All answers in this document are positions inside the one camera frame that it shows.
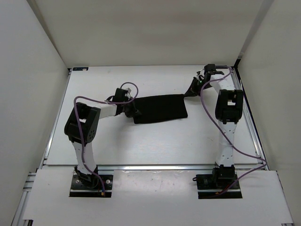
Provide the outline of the black skirt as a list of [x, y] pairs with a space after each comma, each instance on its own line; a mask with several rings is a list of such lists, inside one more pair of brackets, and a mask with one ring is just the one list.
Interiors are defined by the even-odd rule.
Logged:
[[134, 116], [135, 124], [159, 123], [188, 117], [183, 94], [140, 97], [135, 100], [135, 106], [140, 113]]

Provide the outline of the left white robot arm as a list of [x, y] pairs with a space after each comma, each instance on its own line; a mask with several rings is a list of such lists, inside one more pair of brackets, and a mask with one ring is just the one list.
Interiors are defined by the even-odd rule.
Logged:
[[78, 180], [89, 189], [105, 190], [105, 182], [98, 174], [92, 148], [98, 122], [100, 119], [115, 117], [122, 113], [128, 118], [142, 115], [134, 102], [125, 105], [100, 103], [95, 106], [77, 102], [67, 120], [64, 133], [75, 149], [78, 161], [75, 172]]

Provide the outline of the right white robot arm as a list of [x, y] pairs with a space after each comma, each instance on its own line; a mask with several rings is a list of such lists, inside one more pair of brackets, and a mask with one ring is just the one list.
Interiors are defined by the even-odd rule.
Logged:
[[[210, 184], [216, 188], [225, 188], [236, 179], [233, 145], [236, 127], [243, 113], [243, 91], [236, 89], [233, 83], [227, 80], [228, 77], [230, 77], [229, 74], [224, 75], [221, 71], [204, 74], [198, 71], [184, 94], [185, 97], [201, 97], [205, 112], [220, 131], [216, 166], [210, 177]], [[211, 87], [218, 94], [214, 112], [215, 119], [210, 115], [203, 100], [203, 91]]]

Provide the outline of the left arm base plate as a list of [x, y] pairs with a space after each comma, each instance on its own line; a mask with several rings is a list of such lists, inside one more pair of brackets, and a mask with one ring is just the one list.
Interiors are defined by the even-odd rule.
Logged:
[[99, 179], [93, 183], [82, 183], [77, 174], [73, 174], [69, 196], [70, 197], [88, 197], [88, 198], [111, 198], [113, 175], [100, 175], [104, 182], [105, 193], [102, 191], [102, 184]]

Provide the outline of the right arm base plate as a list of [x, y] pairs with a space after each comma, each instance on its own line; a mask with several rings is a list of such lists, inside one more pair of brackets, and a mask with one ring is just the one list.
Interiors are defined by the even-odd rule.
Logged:
[[192, 181], [197, 184], [199, 199], [241, 199], [237, 178], [234, 166], [220, 166], [211, 174], [197, 174]]

